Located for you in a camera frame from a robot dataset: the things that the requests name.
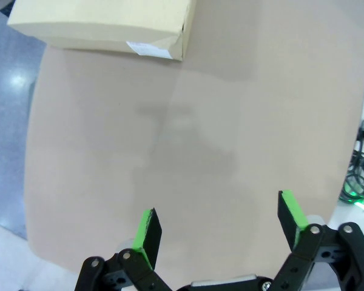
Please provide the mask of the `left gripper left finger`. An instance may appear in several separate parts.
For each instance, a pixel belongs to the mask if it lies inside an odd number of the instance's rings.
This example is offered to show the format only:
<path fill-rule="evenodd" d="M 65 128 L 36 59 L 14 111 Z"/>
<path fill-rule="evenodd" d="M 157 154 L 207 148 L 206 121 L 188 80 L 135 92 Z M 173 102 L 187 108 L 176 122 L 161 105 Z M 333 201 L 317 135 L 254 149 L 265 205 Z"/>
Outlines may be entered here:
<path fill-rule="evenodd" d="M 123 290 L 130 286 L 136 290 L 170 290 L 155 272 L 161 234 L 156 210 L 145 210 L 132 245 L 108 260 L 87 258 L 75 290 Z"/>

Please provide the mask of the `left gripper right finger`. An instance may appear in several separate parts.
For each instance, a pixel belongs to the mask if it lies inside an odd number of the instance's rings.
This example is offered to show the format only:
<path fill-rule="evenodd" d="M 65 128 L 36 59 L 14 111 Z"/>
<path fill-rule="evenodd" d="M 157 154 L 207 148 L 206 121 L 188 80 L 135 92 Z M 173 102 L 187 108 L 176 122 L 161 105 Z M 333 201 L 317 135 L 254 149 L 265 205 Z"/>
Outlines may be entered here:
<path fill-rule="evenodd" d="M 301 290 L 317 263 L 326 263 L 341 290 L 364 290 L 364 234 L 345 222 L 334 230 L 311 224 L 290 190 L 278 193 L 277 215 L 290 254 L 272 282 L 273 290 Z"/>

